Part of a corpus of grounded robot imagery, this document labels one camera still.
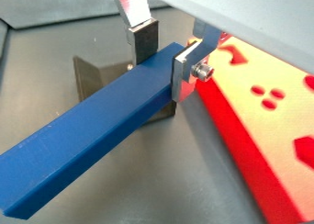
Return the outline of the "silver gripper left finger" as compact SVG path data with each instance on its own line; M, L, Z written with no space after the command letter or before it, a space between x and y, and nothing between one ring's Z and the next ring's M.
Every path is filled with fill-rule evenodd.
M147 0L114 0L126 24L132 62L144 62L158 52L158 21L152 18Z

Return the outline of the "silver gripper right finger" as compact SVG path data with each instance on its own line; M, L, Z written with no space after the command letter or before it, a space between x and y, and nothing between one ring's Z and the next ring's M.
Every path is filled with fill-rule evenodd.
M192 93L198 80L207 82L214 68L204 58L216 49L222 31L195 19L192 35L198 38L172 58L172 100L183 101Z

